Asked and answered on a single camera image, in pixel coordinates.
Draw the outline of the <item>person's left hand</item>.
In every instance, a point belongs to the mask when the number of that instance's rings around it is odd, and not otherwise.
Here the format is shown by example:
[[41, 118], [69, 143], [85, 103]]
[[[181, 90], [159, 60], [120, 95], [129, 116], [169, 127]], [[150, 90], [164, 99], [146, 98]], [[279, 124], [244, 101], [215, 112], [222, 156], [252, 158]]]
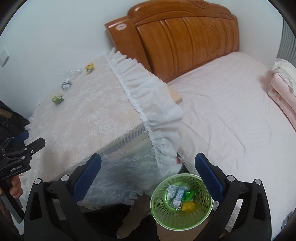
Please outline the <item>person's left hand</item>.
[[23, 194], [23, 189], [19, 175], [11, 179], [10, 195], [15, 199], [18, 199]]

